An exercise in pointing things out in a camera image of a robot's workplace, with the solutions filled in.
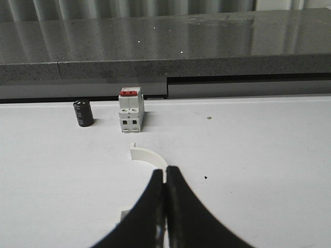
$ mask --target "white circuit breaker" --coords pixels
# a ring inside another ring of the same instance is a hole
[[[140,87],[124,87],[118,96],[119,120],[124,133],[140,132],[144,114],[144,98]]]

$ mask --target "white plastic arc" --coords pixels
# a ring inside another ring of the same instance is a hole
[[[168,167],[168,163],[165,161],[165,159],[157,154],[154,151],[136,147],[135,143],[132,143],[130,148],[131,153],[131,160],[140,160],[147,163],[150,163],[157,167],[158,169],[163,170],[163,181],[166,182],[166,169]]]

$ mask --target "gray granite countertop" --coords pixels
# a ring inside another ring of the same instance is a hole
[[[0,81],[331,72],[331,10],[0,23]]]

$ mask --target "black capacitor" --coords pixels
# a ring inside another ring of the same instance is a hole
[[[74,102],[73,108],[76,112],[78,125],[88,127],[94,123],[91,105],[88,100],[82,99]]]

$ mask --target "red switch toggle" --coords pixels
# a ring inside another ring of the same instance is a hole
[[[132,96],[137,96],[138,92],[135,90],[121,91],[119,95],[121,97],[132,97]]]

